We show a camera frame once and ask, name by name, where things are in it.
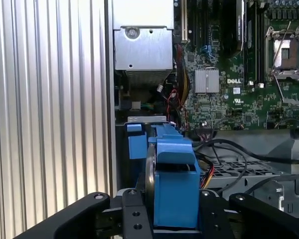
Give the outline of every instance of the chipset heatsink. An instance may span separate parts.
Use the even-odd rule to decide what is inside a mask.
[[[219,70],[206,68],[195,70],[195,93],[218,93],[219,92]]]

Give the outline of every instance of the black bracket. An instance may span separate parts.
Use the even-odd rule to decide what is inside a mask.
[[[123,193],[123,238],[153,238],[146,207],[137,189],[126,190]]]
[[[235,238],[224,208],[218,203],[214,192],[207,190],[200,192],[199,219],[200,230],[204,232],[204,238]]]
[[[95,238],[96,214],[109,207],[109,195],[91,193],[28,229],[16,239]]]
[[[243,238],[299,239],[299,219],[247,194],[233,194],[229,205],[238,211],[245,224]]]

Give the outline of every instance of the white label sticker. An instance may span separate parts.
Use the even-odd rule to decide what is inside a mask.
[[[240,88],[239,87],[234,87],[233,88],[233,94],[234,95],[240,95]]]
[[[251,20],[248,22],[248,48],[252,46],[252,28],[251,28]]]

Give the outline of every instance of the black metal mount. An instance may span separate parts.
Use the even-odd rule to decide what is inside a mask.
[[[226,201],[203,190],[199,200],[196,230],[153,230],[140,190],[127,189],[113,199],[92,193],[16,239],[299,239],[299,219],[249,195],[233,194]]]

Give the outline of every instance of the mounting hole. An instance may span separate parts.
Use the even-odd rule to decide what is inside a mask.
[[[140,230],[140,229],[142,229],[142,227],[143,226],[141,224],[138,224],[138,223],[134,225],[135,230]]]
[[[129,194],[132,194],[132,195],[136,194],[136,190],[134,190],[134,189],[130,190]]]
[[[220,226],[218,226],[217,224],[215,224],[215,225],[214,225],[214,229],[215,229],[216,231],[220,231]]]
[[[97,194],[94,196],[95,199],[102,199],[104,198],[104,195],[103,194]]]
[[[140,215],[139,212],[133,212],[132,214],[133,214],[134,217],[138,217]]]

